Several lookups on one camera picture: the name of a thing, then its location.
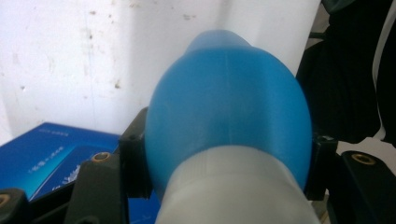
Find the blue box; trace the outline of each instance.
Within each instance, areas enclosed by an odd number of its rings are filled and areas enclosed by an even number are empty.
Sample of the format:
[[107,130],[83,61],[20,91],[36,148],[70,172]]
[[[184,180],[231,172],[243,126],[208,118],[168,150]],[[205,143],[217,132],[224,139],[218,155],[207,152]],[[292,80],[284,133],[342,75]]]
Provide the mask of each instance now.
[[[98,152],[113,152],[119,136],[43,123],[0,147],[0,189],[19,188],[29,200],[77,178],[79,165]],[[160,208],[150,200],[129,199],[131,223],[154,223]]]

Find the white wall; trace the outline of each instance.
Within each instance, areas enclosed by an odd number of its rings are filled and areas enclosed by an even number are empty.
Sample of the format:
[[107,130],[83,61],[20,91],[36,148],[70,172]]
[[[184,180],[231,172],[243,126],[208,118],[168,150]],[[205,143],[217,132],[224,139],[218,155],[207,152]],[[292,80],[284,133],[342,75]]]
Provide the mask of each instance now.
[[0,1],[0,145],[51,121],[122,133],[194,37],[228,29],[295,73],[319,0]]

